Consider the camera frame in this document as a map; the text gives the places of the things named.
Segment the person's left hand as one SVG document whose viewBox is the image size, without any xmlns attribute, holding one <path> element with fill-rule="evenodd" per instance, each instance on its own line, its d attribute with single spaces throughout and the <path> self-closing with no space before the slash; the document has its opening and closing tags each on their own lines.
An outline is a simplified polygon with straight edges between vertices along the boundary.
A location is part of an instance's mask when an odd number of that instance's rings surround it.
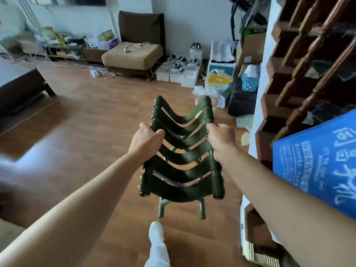
<svg viewBox="0 0 356 267">
<path fill-rule="evenodd" d="M 128 154 L 133 155 L 142 164 L 157 154 L 162 145 L 162 143 L 153 143 L 154 132 L 148 124 L 142 122 L 131 140 Z"/>
</svg>

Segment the person's right hand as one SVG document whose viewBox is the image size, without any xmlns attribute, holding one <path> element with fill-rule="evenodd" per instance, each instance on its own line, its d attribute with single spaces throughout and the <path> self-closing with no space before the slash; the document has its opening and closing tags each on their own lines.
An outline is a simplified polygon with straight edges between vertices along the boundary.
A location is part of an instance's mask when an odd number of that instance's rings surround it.
<svg viewBox="0 0 356 267">
<path fill-rule="evenodd" d="M 224 167 L 232 165 L 238 154 L 235 131 L 231 134 L 210 134 L 208 131 L 208 141 L 214 149 L 214 158 Z"/>
</svg>

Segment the green folding strap stool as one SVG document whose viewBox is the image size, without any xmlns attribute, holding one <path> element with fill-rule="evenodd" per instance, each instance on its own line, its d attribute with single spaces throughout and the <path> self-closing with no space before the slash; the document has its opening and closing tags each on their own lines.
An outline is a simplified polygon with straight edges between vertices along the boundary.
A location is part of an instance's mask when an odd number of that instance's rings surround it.
<svg viewBox="0 0 356 267">
<path fill-rule="evenodd" d="M 205 197 L 224 199 L 222 167 L 207 139 L 209 123 L 214 123 L 209 96 L 203 96 L 187 116 L 177 115 L 162 96 L 155 99 L 150 127 L 155 132 L 163 130 L 171 148 L 163 143 L 158 154 L 144 163 L 139 195 L 159 197 L 159 218 L 171 202 L 198 201 L 200 219 L 204 220 Z"/>
</svg>

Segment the person's right forearm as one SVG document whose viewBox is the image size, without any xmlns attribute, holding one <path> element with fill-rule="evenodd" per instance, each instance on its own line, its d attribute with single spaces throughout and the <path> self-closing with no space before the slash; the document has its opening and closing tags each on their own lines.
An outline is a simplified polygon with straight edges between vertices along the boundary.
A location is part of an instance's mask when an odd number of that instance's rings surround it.
<svg viewBox="0 0 356 267">
<path fill-rule="evenodd" d="M 237 146 L 215 156 L 300 267 L 356 267 L 356 220 L 302 192 Z"/>
</svg>

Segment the person's left forearm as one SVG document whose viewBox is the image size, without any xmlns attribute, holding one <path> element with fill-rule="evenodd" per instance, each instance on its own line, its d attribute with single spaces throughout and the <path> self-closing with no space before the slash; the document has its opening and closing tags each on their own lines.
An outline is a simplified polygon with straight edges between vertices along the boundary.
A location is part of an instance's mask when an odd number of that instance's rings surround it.
<svg viewBox="0 0 356 267">
<path fill-rule="evenodd" d="M 135 151 L 118 159 L 0 252 L 0 267 L 81 267 L 133 174 L 152 156 Z"/>
</svg>

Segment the clear plastic bag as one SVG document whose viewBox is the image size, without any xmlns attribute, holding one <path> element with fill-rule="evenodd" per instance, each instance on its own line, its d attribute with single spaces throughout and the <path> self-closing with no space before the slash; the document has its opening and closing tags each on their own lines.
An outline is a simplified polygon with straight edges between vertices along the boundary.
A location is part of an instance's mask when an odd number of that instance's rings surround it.
<svg viewBox="0 0 356 267">
<path fill-rule="evenodd" d="M 213 107 L 219 107 L 221 109 L 225 108 L 226 99 L 219 90 L 210 86 L 195 86 L 192 93 L 196 96 L 195 105 L 198 105 L 205 96 L 208 96 L 211 99 Z"/>
</svg>

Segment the dark brown ottoman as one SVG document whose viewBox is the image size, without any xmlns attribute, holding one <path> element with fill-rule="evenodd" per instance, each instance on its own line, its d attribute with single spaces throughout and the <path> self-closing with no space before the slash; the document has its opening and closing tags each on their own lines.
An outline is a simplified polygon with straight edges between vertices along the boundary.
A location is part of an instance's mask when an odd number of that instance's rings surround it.
<svg viewBox="0 0 356 267">
<path fill-rule="evenodd" d="M 243 91 L 241 78 L 234 78 L 231 94 L 229 96 L 228 114 L 234 117 L 253 115 L 256 107 L 256 99 L 257 91 Z"/>
</svg>

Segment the yellow and white plastic bag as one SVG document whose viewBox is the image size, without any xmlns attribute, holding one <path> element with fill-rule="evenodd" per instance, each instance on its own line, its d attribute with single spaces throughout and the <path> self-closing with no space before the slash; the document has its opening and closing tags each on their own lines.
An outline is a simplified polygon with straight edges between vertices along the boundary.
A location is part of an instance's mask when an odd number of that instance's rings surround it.
<svg viewBox="0 0 356 267">
<path fill-rule="evenodd" d="M 224 92 L 229 87 L 231 87 L 233 83 L 233 76 L 225 73 L 224 70 L 220 69 L 213 69 L 212 71 L 208 72 L 204 84 L 205 87 L 213 88 L 217 91 Z"/>
</svg>

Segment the blue plastic basket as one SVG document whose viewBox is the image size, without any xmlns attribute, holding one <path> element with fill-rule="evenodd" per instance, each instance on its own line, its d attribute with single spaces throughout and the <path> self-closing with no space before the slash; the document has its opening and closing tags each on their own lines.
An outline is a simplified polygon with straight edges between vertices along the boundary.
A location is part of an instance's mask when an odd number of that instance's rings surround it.
<svg viewBox="0 0 356 267">
<path fill-rule="evenodd" d="M 243 75 L 242 79 L 242 90 L 244 92 L 254 93 L 257 91 L 260 81 L 260 68 L 259 66 L 249 64 Z"/>
</svg>

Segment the row of white boxes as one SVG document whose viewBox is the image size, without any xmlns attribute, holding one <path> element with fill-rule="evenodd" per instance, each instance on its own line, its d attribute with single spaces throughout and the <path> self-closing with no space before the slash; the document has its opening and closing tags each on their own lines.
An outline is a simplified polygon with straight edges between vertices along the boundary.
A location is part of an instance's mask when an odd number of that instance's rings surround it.
<svg viewBox="0 0 356 267">
<path fill-rule="evenodd" d="M 159 66 L 154 74 L 158 81 L 178 83 L 182 87 L 194 88 L 197 85 L 201 66 L 188 67 L 181 74 L 171 73 L 168 66 Z"/>
</svg>

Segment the white box with teal label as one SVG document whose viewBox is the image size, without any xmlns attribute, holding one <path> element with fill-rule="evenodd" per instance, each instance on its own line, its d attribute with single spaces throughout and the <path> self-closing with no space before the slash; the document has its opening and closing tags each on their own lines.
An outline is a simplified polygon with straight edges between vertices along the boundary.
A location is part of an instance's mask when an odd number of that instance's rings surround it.
<svg viewBox="0 0 356 267">
<path fill-rule="evenodd" d="M 234 76 L 235 68 L 236 61 L 232 54 L 230 44 L 213 40 L 211 43 L 210 60 L 207 67 L 207 73 L 217 69 L 223 70 L 230 76 Z"/>
</svg>

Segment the brown cardboard box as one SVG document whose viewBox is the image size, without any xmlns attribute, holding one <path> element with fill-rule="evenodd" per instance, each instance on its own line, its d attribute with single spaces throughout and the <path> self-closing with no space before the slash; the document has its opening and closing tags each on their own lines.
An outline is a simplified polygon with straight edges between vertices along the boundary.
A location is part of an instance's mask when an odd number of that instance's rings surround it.
<svg viewBox="0 0 356 267">
<path fill-rule="evenodd" d="M 259 65 L 263 59 L 267 25 L 244 28 L 238 41 L 234 57 L 234 77 L 238 77 L 244 64 Z"/>
</svg>

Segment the person's white shoe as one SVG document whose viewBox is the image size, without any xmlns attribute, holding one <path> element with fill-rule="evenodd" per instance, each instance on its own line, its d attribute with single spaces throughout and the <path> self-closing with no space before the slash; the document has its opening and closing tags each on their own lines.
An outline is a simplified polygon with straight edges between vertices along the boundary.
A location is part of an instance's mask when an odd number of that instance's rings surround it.
<svg viewBox="0 0 356 267">
<path fill-rule="evenodd" d="M 149 240 L 151 248 L 149 258 L 144 267 L 171 267 L 167 246 L 164 242 L 163 227 L 159 221 L 151 223 Z"/>
</svg>

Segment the blue printed plastic bag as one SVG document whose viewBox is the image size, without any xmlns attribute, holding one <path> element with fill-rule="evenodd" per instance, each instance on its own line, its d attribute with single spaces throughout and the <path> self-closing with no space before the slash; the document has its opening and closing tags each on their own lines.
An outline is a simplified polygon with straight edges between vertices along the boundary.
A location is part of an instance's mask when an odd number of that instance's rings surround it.
<svg viewBox="0 0 356 267">
<path fill-rule="evenodd" d="M 356 109 L 275 141 L 273 172 L 356 220 Z"/>
</svg>

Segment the green box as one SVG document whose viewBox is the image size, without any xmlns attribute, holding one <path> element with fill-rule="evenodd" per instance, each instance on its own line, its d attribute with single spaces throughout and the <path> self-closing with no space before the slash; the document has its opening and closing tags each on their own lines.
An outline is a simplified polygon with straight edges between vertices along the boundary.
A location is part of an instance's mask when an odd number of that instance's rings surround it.
<svg viewBox="0 0 356 267">
<path fill-rule="evenodd" d="M 115 34 L 112 29 L 102 32 L 96 37 L 98 41 L 108 42 L 109 40 L 115 38 Z"/>
</svg>

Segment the wooden stair railing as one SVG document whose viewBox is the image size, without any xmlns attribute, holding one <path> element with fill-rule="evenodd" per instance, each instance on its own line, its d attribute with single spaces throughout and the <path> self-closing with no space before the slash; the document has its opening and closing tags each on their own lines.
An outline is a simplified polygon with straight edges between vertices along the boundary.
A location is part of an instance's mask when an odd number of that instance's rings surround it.
<svg viewBox="0 0 356 267">
<path fill-rule="evenodd" d="M 277 3 L 255 136 L 257 158 L 270 170 L 274 142 L 356 109 L 356 0 Z"/>
</svg>

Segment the low shelf with clutter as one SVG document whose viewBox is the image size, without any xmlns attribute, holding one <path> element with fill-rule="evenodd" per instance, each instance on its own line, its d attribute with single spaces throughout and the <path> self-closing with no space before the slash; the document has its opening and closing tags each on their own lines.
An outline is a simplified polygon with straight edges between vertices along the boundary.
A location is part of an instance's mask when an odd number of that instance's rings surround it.
<svg viewBox="0 0 356 267">
<path fill-rule="evenodd" d="M 72 37 L 56 32 L 53 27 L 40 28 L 40 33 L 24 32 L 18 39 L 22 51 L 32 57 L 83 60 L 84 37 Z"/>
</svg>

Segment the dark low table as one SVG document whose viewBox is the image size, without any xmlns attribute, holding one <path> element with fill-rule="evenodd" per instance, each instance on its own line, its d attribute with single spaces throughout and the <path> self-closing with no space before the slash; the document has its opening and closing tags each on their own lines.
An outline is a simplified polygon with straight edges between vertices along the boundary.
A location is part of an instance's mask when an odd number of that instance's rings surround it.
<svg viewBox="0 0 356 267">
<path fill-rule="evenodd" d="M 50 97 L 57 96 L 37 68 L 0 56 L 0 118 L 16 112 L 44 91 Z"/>
</svg>

